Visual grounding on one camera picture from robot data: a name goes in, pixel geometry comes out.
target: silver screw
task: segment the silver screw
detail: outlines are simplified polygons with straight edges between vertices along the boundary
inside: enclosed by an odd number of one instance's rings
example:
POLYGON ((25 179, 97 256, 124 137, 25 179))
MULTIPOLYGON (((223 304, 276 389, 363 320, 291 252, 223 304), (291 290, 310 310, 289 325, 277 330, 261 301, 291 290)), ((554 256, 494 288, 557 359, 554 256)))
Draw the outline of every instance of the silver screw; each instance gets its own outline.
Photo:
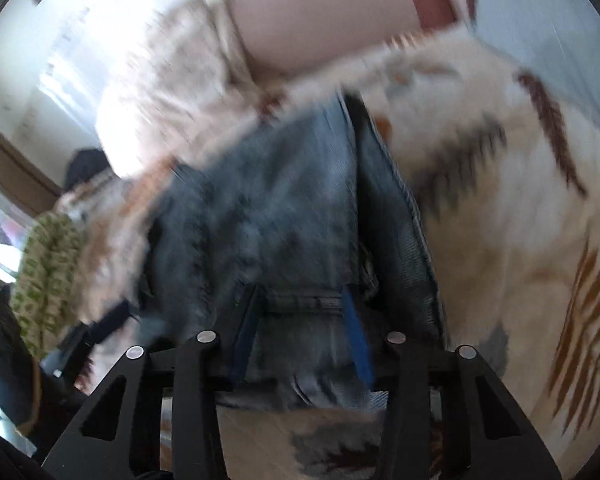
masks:
POLYGON ((198 334, 198 341, 201 343, 212 343, 216 340, 216 333, 213 330, 203 330, 198 334))
POLYGON ((460 354, 460 357, 464 357, 465 359, 473 359, 478 355, 476 349, 469 345, 462 345, 458 348, 458 353, 460 354))
POLYGON ((401 345, 407 341, 407 336, 405 336, 402 332, 389 332, 386 336, 386 340, 391 344, 401 345))
POLYGON ((126 356, 129 359, 138 359, 139 357, 142 357, 142 354, 144 354, 144 348, 141 346, 132 346, 126 351, 126 356))

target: metal rivet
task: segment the metal rivet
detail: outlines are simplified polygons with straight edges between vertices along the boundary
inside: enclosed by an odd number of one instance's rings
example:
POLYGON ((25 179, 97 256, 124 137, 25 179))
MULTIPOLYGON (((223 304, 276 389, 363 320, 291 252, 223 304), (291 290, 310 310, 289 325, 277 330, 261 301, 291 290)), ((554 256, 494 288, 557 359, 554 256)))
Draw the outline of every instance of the metal rivet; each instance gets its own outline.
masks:
POLYGON ((144 354, 144 348, 141 346, 132 346, 126 351, 126 356, 129 359, 138 359, 139 357, 142 357, 142 354, 144 354))
POLYGON ((402 332, 389 332, 386 336, 386 340, 391 344, 401 345, 407 341, 407 336, 405 336, 402 332))
POLYGON ((213 330, 203 330, 198 334, 198 341, 201 343, 211 343, 216 340, 216 333, 213 330))
POLYGON ((469 345, 462 345, 458 348, 458 353, 460 354, 460 357, 464 357, 465 359, 473 359, 478 355, 476 349, 469 345))

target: folded blue denim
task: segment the folded blue denim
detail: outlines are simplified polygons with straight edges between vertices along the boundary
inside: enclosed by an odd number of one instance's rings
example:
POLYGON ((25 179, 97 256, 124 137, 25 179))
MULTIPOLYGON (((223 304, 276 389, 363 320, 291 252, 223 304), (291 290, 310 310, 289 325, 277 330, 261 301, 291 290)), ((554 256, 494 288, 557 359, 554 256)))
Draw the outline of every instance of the folded blue denim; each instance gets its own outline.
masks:
POLYGON ((392 330, 445 345, 417 206, 355 97, 262 124, 204 171, 179 166, 149 238, 142 344, 211 328, 239 283, 266 288, 246 382, 223 404, 381 407, 352 364, 343 285, 392 330))

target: green patterned cloth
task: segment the green patterned cloth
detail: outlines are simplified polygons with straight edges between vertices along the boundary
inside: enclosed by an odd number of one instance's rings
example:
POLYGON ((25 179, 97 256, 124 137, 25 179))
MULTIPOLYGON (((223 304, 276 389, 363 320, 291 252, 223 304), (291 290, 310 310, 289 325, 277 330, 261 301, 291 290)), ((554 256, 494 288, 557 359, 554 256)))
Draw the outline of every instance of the green patterned cloth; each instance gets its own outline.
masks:
POLYGON ((22 252, 11 293, 11 309, 22 339, 38 359, 58 344, 65 326, 74 321, 69 298, 82 237, 67 215, 40 216, 22 252))

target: green patterned fabric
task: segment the green patterned fabric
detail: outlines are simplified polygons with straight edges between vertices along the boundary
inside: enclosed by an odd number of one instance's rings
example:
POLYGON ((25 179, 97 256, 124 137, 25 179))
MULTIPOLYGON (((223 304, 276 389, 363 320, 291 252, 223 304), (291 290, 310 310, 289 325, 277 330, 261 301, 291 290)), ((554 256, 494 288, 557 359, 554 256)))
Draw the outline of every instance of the green patterned fabric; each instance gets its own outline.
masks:
POLYGON ((31 354, 43 358, 74 321, 69 298, 82 237, 67 215, 40 216, 22 252, 11 309, 31 354))

